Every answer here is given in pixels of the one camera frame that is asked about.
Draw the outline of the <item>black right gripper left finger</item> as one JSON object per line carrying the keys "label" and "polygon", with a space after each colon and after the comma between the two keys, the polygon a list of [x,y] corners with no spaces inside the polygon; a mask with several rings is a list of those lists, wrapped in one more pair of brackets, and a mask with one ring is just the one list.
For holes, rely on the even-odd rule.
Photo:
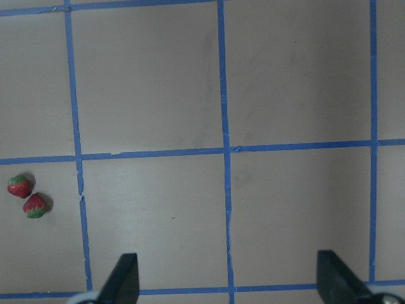
{"label": "black right gripper left finger", "polygon": [[136,253],[124,253],[97,296],[97,303],[136,304],[140,294]]}

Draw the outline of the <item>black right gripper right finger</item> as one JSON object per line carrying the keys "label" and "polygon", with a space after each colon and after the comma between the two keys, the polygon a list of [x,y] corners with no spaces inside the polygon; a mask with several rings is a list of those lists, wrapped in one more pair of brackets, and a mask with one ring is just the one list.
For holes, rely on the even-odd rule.
{"label": "black right gripper right finger", "polygon": [[404,303],[399,295],[369,288],[332,250],[317,252],[316,290],[325,304]]}

